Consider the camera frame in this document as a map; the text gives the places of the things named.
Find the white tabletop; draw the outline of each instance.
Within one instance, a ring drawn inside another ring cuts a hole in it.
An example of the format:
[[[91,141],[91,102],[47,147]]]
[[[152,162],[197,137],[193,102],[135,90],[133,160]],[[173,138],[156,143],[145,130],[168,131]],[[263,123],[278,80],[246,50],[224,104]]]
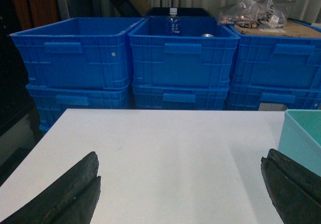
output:
[[[90,151],[91,223],[282,224],[261,175],[284,112],[68,109],[0,187],[0,220]]]

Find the crate rim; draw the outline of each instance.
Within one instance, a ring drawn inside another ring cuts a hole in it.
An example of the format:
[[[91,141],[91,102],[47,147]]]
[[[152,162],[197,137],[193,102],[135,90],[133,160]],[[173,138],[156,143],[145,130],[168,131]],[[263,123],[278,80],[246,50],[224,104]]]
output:
[[[26,88],[28,90],[40,90],[40,91],[64,91],[64,92],[72,92],[72,93],[83,93],[84,91],[89,91],[91,93],[107,93],[107,94],[116,94],[122,93],[127,90],[130,86],[130,83],[121,89],[75,89],[75,88],[56,88],[56,87],[41,87],[41,86],[34,86],[28,83]]]
[[[231,87],[249,87],[249,88],[264,88],[269,90],[280,90],[280,91],[300,91],[300,92],[319,92],[321,93],[321,89],[305,89],[305,88],[287,88],[287,87],[270,87],[270,86],[257,86],[257,85],[249,85],[249,84],[230,84]]]
[[[128,35],[130,37],[153,37],[153,38],[180,38],[180,39],[206,39],[206,41],[213,41],[214,39],[219,39],[219,40],[239,40],[240,37],[234,33],[231,29],[229,29],[228,27],[226,26],[220,26],[218,25],[219,27],[223,27],[231,36],[230,37],[188,37],[188,36],[162,36],[162,35],[138,35],[138,34],[135,34],[135,32],[137,32],[137,30],[142,26],[144,25],[147,21],[150,20],[150,18],[166,18],[164,16],[151,16],[151,17],[148,17],[146,19],[144,19],[142,22],[139,23],[139,25],[133,29],[132,31],[130,31],[128,33]],[[217,23],[216,19],[214,17],[181,17],[181,18],[190,18],[190,19],[199,19],[199,18],[204,18],[204,19],[208,19],[208,18],[212,18],[214,19],[214,21]]]
[[[156,88],[156,89],[169,89],[169,90],[185,90],[185,91],[229,91],[229,87],[227,88],[203,88],[203,87],[174,87],[174,86],[153,86],[153,85],[136,85],[132,84],[132,87],[139,88]]]
[[[90,35],[90,34],[86,34],[86,35],[35,35],[35,34],[29,34],[29,32],[34,31],[35,29],[39,29],[39,28],[49,28],[53,25],[58,25],[58,24],[62,24],[64,22],[69,22],[69,21],[75,21],[78,19],[102,19],[102,18],[106,18],[106,19],[137,19],[137,22],[131,24],[129,27],[127,27],[126,29],[122,30],[121,32],[117,33],[117,34],[109,34],[109,35]],[[63,21],[59,21],[59,22],[55,22],[55,23],[51,23],[48,25],[44,25],[44,26],[39,26],[39,27],[35,27],[35,28],[31,28],[31,29],[27,29],[27,30],[23,30],[23,31],[19,31],[19,32],[15,32],[15,33],[11,33],[9,34],[10,37],[15,37],[15,36],[19,36],[19,37],[33,37],[33,38],[42,38],[42,37],[51,37],[51,38],[72,38],[72,37],[79,37],[79,38],[87,38],[87,37],[116,37],[116,36],[121,36],[124,35],[125,33],[128,33],[129,31],[131,31],[133,29],[133,27],[139,25],[142,21],[144,20],[144,18],[142,17],[76,17],[76,18],[70,18],[67,20],[63,20]]]

